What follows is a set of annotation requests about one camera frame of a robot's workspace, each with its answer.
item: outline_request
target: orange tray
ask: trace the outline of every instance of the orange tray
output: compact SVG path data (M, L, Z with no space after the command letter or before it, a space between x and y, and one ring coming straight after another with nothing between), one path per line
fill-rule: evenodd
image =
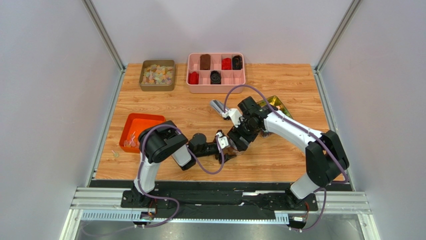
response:
M127 147L124 146L124 141L129 140L131 135L134 133L134 141L138 142L139 134L141 134L145 129L153 127L158 124L162 124L166 121L166 118L161 115L151 115L151 114L143 114L143 113L131 113L127 117L127 121L125 122L123 132L120 138L120 148L123 151L128 153L138 154L139 147Z

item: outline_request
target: wooden tabletop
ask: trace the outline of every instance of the wooden tabletop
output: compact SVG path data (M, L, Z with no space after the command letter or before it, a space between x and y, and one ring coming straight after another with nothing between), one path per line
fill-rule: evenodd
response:
M163 115L172 120L182 133L191 139L195 133L203 133L211 142L217 130L227 133L232 127L211 107L210 100L224 101L226 94L192 94L185 83L187 66L177 64L176 86L173 91L146 92L139 87L142 64L129 64L118 96L105 146L100 158L96 179L126 179L136 177L140 155L121 150L119 140L126 119L131 113ZM247 64L247 84L259 89L266 97L277 95L293 118L310 128L326 132L328 125L321 104L311 66L308 64ZM244 98L260 96L251 89L232 94L227 106L238 108ZM119 153L114 158L112 151ZM216 171L220 164L214 156L200 158L203 166ZM161 163L157 180L175 181L247 181L292 182L305 170L305 156L287 140L271 135L260 136L250 144L243 155L231 159L216 175L204 173L198 165L182 171L169 157Z

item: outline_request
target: white wall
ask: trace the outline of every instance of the white wall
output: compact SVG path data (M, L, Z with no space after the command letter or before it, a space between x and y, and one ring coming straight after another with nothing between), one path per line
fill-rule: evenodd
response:
M0 3L0 239L58 239L119 71L82 1Z
M122 60L241 52L247 63L315 65L351 0L93 0Z
M322 72L381 238L425 239L426 2L363 1Z

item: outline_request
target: pink compartment box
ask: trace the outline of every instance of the pink compartment box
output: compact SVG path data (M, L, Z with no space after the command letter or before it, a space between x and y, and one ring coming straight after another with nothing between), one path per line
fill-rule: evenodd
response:
M210 70L200 70L200 56L203 54L210 55ZM222 60L241 56L241 70L222 70ZM188 57L188 70L186 73L186 84L189 91L193 94L227 94L233 87L246 84L246 72L244 66L244 56L239 52L206 52L191 53ZM210 84L210 74L212 71L218 71L221 76L221 84ZM188 78L191 73L197 72L199 75L198 84L189 84ZM244 87L235 89L232 93L239 94Z

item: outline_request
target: gray floor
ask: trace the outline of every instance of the gray floor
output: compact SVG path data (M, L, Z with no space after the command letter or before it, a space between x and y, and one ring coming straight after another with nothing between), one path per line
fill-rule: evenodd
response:
M312 214L308 225L316 220ZM106 234L129 227L132 223L123 221L82 222L84 230L90 234ZM214 224L214 223L167 223L165 225L141 229L132 228L115 235L101 238L89 237L79 231L76 240L363 240L357 215L325 215L311 231L296 233L287 226L272 224Z

